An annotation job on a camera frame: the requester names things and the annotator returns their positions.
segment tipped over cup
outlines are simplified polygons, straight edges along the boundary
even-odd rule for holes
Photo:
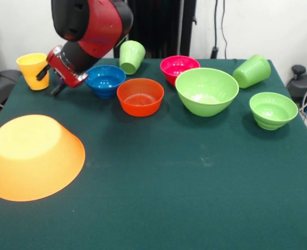
[[[233,77],[239,87],[245,89],[267,79],[270,74],[271,66],[268,60],[261,55],[254,55],[233,72]]]
[[[135,74],[145,56],[145,48],[137,41],[126,41],[120,47],[120,68],[126,74]]]

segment orange bowl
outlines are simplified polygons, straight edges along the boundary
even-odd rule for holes
[[[81,141],[48,116],[28,115],[0,127],[0,198],[25,202],[71,183],[85,160]]]
[[[164,97],[164,88],[158,82],[136,78],[125,81],[117,90],[122,109],[131,116],[144,117],[154,114]]]

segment white wall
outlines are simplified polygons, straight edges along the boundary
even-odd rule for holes
[[[223,0],[219,0],[221,27]],[[214,46],[215,0],[197,0],[198,25],[193,26],[191,56],[210,58]],[[224,40],[218,30],[219,58],[224,57]],[[307,68],[307,0],[226,0],[224,33],[228,58],[262,54],[271,59],[282,80],[292,76],[291,66]]]
[[[0,0],[0,70],[17,69],[18,57],[47,54],[65,42],[54,30],[50,0]]]

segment blue bowl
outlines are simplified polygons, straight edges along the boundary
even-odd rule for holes
[[[101,65],[91,68],[85,80],[95,94],[103,99],[117,95],[117,89],[126,80],[126,73],[116,66]]]

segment cup rim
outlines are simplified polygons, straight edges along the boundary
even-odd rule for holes
[[[233,97],[229,98],[227,101],[219,102],[219,103],[215,103],[215,104],[200,103],[200,102],[196,102],[196,101],[194,101],[194,100],[192,100],[192,99],[189,99],[188,97],[186,97],[185,95],[183,95],[183,94],[181,93],[181,91],[178,89],[178,79],[179,79],[179,77],[180,77],[181,75],[183,75],[183,74],[185,74],[185,73],[187,73],[187,72],[189,72],[189,71],[192,71],[192,70],[212,70],[212,71],[219,71],[219,72],[221,72],[221,73],[224,73],[225,75],[227,75],[227,76],[229,76],[231,79],[233,79],[233,82],[234,82],[234,83],[236,84],[236,86],[237,86],[237,91],[236,91],[236,93],[233,95]],[[234,79],[230,74],[228,74],[228,73],[226,73],[226,72],[224,72],[224,71],[222,71],[222,70],[213,69],[213,68],[194,68],[194,69],[189,69],[189,70],[186,70],[186,71],[182,72],[182,73],[177,77],[177,79],[175,80],[175,88],[176,88],[178,94],[181,95],[182,97],[184,97],[185,99],[189,100],[189,101],[192,102],[192,103],[203,104],[203,105],[221,105],[221,104],[226,104],[226,103],[228,103],[228,102],[231,102],[231,101],[233,101],[233,100],[236,98],[236,96],[238,95],[239,90],[240,90],[240,87],[239,87],[239,84],[238,84],[237,80]]]
[[[293,100],[291,100],[290,98],[288,98],[288,97],[285,96],[285,95],[282,95],[282,94],[279,94],[279,93],[276,93],[276,92],[260,92],[260,93],[257,93],[257,94],[255,94],[254,96],[252,96],[252,97],[250,98],[250,100],[249,100],[250,109],[251,109],[251,111],[252,111],[254,114],[256,114],[257,116],[259,116],[259,117],[261,117],[262,119],[265,119],[265,120],[267,120],[267,121],[273,121],[273,120],[271,120],[271,119],[268,119],[267,117],[262,116],[262,115],[259,114],[258,112],[256,112],[255,109],[254,109],[254,106],[252,106],[252,101],[254,100],[254,98],[256,98],[256,97],[259,96],[259,95],[263,95],[263,94],[276,95],[276,96],[278,96],[278,97],[280,97],[280,98],[283,98],[283,99],[286,99],[286,100],[288,100],[288,102],[294,104],[294,107],[295,107],[295,113],[294,113],[294,115],[291,116],[291,117],[288,118],[288,119],[283,119],[283,120],[280,119],[279,121],[276,121],[276,122],[289,122],[289,121],[291,121],[292,119],[294,119],[294,118],[297,116],[297,114],[298,114],[298,107],[297,107],[297,105],[293,102]]]
[[[43,55],[44,57],[45,57],[45,59],[44,60],[46,60],[46,58],[47,58],[47,55],[45,54],[45,53],[29,53],[29,54],[26,54],[26,55],[23,55],[23,56],[20,56],[20,57],[18,57],[17,58],[17,60],[16,60],[16,63],[18,64],[18,65],[22,65],[22,66],[27,66],[27,65],[34,65],[34,64],[20,64],[19,63],[19,60],[21,60],[21,59],[23,59],[23,58],[25,58],[25,57],[27,57],[27,56],[33,56],[33,55],[35,55],[35,56],[37,56],[37,55]]]

